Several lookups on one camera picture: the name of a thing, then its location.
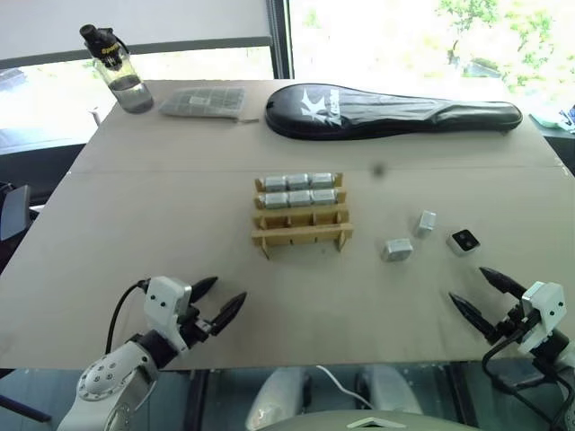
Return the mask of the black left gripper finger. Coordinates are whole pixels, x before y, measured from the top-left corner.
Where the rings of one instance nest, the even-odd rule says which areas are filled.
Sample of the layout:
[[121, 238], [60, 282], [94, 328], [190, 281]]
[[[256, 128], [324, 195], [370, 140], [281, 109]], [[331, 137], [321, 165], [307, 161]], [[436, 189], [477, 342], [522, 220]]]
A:
[[211, 321], [211, 335], [218, 335], [239, 313], [247, 297], [246, 292], [230, 299], [221, 309], [216, 318]]
[[191, 287], [190, 302], [196, 303], [200, 300], [218, 281], [218, 277], [206, 277], [195, 283]]

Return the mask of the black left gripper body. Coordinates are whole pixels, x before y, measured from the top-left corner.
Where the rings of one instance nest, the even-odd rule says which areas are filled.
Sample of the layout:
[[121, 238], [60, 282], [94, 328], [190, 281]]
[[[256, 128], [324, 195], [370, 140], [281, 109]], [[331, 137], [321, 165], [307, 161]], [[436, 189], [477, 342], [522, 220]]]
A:
[[192, 349], [196, 344], [215, 337], [211, 322], [203, 320], [199, 309], [193, 305], [189, 305], [185, 313], [178, 317], [177, 325], [179, 335], [187, 349]]

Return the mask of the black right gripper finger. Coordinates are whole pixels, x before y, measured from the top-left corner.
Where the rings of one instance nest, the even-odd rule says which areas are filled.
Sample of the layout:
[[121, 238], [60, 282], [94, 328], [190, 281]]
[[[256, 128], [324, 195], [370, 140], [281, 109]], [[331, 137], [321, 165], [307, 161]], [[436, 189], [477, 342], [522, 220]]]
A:
[[517, 281], [496, 269], [479, 267], [479, 270], [488, 283], [503, 294], [510, 294], [515, 298], [521, 298], [526, 292], [526, 289]]
[[499, 333], [496, 328], [482, 317], [482, 313], [476, 307], [457, 294], [449, 293], [448, 295], [463, 317], [481, 332], [491, 345], [499, 339]]

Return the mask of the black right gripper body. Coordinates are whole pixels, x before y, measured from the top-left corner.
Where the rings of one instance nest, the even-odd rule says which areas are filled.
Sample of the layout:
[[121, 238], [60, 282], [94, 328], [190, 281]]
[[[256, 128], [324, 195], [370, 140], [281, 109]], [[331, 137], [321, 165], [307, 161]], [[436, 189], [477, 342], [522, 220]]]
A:
[[540, 312], [537, 309], [530, 309], [526, 312], [523, 305], [518, 303], [507, 312], [507, 316], [502, 321], [495, 325], [492, 345], [502, 339], [511, 339], [517, 334], [521, 340], [539, 322]]

